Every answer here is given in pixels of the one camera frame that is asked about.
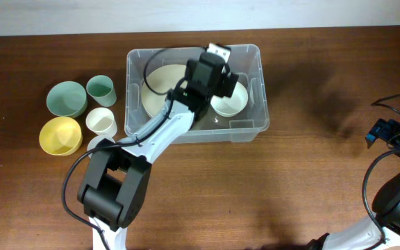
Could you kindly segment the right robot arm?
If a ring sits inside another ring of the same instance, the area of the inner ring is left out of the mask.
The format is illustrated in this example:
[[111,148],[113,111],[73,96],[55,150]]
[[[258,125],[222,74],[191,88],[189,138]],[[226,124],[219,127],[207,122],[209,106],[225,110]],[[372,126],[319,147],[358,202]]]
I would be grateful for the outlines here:
[[[388,106],[390,110],[400,111]],[[377,192],[372,205],[367,200],[367,184],[375,166],[388,156],[400,158],[400,122],[378,119],[365,137],[368,147],[377,139],[386,143],[388,151],[378,156],[367,168],[362,181],[362,202],[367,216],[339,233],[326,233],[311,240],[307,249],[389,249],[400,247],[400,172],[386,182]]]

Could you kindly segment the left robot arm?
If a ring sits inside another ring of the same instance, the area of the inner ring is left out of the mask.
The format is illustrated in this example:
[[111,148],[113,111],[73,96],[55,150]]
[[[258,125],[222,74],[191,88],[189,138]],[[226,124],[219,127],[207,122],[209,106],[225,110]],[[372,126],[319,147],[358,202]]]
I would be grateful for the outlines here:
[[209,44],[186,63],[162,110],[135,135],[101,142],[91,157],[77,199],[89,217],[94,249],[125,249],[126,229],[137,217],[147,192],[151,166],[178,137],[208,112],[213,97],[230,97],[238,81],[228,65],[231,48]]

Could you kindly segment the yellow small bowl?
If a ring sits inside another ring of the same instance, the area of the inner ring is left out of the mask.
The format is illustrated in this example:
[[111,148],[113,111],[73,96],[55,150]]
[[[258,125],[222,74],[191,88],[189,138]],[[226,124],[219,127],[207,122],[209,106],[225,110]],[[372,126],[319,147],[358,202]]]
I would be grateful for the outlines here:
[[43,151],[52,156],[68,156],[76,152],[83,141],[79,123],[70,117],[56,117],[48,121],[39,135]]

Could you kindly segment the beige bowl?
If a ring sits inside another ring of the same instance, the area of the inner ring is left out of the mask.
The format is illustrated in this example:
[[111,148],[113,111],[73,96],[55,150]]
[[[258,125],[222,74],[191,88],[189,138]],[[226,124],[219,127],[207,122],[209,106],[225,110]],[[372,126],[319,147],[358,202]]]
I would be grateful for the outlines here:
[[143,84],[141,91],[142,105],[150,117],[154,117],[162,110],[166,92],[176,87],[176,84],[185,76],[185,70],[185,65],[165,65],[147,76],[147,83],[151,89],[163,93],[163,95],[158,95],[152,92],[145,83]]

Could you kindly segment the white small bowl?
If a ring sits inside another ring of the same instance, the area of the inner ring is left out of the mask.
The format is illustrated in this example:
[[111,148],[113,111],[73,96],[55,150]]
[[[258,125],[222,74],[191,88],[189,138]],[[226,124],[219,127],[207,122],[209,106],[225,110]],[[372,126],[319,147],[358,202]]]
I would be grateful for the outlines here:
[[243,84],[237,82],[231,97],[214,96],[210,101],[210,105],[218,115],[233,117],[245,108],[248,99],[247,89]]

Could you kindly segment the cream white cup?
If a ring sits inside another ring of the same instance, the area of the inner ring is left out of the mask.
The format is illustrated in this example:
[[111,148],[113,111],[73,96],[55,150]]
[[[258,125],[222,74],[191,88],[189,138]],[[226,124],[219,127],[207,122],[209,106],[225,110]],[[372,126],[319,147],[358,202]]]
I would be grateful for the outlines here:
[[85,119],[86,126],[97,135],[113,138],[117,134],[117,123],[113,112],[108,108],[95,108]]

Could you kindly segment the mint green cup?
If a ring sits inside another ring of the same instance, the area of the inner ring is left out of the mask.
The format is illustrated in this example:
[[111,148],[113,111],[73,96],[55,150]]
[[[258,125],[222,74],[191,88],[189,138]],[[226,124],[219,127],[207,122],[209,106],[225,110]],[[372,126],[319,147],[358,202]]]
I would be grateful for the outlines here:
[[92,77],[86,85],[87,93],[101,106],[111,107],[117,101],[113,81],[105,75]]

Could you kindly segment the mint green small bowl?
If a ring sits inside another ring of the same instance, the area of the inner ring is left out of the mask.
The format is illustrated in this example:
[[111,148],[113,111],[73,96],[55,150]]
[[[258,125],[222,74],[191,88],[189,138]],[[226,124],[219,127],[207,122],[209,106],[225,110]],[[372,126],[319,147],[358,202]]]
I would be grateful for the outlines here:
[[85,112],[87,102],[85,88],[74,81],[55,85],[47,95],[47,108],[55,116],[76,118]]

